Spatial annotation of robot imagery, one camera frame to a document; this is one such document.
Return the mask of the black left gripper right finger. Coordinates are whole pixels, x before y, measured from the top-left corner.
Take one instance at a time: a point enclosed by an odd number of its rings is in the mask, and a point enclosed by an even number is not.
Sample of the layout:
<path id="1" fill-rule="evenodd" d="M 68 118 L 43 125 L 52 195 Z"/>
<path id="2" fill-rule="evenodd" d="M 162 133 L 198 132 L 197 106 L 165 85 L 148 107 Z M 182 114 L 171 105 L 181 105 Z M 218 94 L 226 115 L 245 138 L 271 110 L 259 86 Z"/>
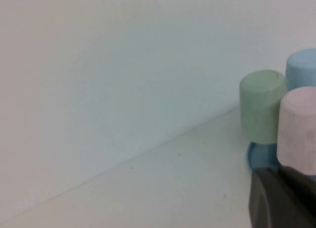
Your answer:
<path id="1" fill-rule="evenodd" d="M 315 180 L 289 166 L 281 166 L 278 174 L 307 210 L 316 209 Z"/>

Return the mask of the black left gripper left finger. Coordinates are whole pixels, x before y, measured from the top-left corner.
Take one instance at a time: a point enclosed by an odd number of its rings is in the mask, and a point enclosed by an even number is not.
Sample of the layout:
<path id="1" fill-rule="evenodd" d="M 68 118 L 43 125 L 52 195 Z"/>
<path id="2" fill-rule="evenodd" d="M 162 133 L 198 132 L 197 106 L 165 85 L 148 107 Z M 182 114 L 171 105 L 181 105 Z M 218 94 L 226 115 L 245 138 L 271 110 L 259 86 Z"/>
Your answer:
<path id="1" fill-rule="evenodd" d="M 278 170 L 252 172 L 249 216 L 253 228 L 314 228 L 316 210 L 307 208 L 285 184 Z"/>

